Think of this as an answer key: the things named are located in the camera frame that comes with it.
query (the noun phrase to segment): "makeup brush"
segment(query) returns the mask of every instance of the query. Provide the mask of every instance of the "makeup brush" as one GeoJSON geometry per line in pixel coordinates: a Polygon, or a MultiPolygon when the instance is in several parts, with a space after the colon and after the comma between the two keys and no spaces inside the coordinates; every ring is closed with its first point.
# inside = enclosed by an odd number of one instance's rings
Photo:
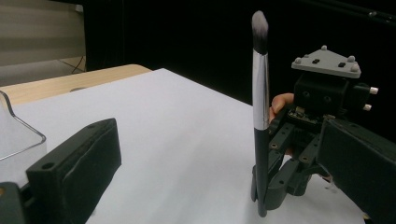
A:
{"type": "Polygon", "coordinates": [[[267,214],[265,195],[268,188],[269,152],[269,85],[268,85],[268,22],[261,11],[251,20],[253,31],[253,121],[256,156],[256,190],[261,217],[267,214]]]}

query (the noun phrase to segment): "human hand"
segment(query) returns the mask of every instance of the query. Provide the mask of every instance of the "human hand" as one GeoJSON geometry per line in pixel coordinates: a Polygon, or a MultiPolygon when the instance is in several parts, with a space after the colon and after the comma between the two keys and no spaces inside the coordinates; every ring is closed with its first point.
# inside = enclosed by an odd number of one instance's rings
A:
{"type": "Polygon", "coordinates": [[[293,100],[294,94],[290,92],[282,93],[274,97],[270,107],[270,122],[276,117],[283,106],[293,103],[293,100]]]}

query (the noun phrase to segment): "silver ferrule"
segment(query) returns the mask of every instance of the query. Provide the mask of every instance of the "silver ferrule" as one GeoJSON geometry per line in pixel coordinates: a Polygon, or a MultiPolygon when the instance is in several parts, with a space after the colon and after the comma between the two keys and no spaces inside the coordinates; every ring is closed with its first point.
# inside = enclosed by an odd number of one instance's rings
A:
{"type": "Polygon", "coordinates": [[[254,128],[266,130],[269,127],[269,83],[268,54],[253,50],[253,120],[254,128]]]}

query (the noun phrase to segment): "finger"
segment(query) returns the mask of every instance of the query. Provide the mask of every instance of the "finger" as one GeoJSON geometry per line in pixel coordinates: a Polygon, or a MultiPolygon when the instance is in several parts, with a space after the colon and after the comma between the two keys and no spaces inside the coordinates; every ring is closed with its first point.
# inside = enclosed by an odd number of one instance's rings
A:
{"type": "Polygon", "coordinates": [[[287,93],[282,93],[277,95],[276,97],[274,97],[272,103],[271,103],[271,107],[274,110],[274,113],[277,114],[279,112],[279,110],[281,110],[283,108],[283,106],[285,106],[286,104],[291,104],[293,103],[294,100],[294,94],[287,92],[287,93]]]}
{"type": "Polygon", "coordinates": [[[285,155],[292,156],[293,155],[293,149],[291,147],[288,147],[288,149],[286,149],[285,155]]]}
{"type": "Polygon", "coordinates": [[[270,107],[270,122],[275,118],[276,114],[274,113],[274,109],[270,107]]]}

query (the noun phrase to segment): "wall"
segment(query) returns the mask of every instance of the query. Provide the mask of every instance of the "wall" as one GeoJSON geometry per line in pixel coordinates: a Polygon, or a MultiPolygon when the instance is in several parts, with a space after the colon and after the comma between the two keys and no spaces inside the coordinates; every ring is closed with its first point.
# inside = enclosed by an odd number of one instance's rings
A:
{"type": "Polygon", "coordinates": [[[0,66],[85,55],[83,14],[76,5],[0,0],[0,66]]]}

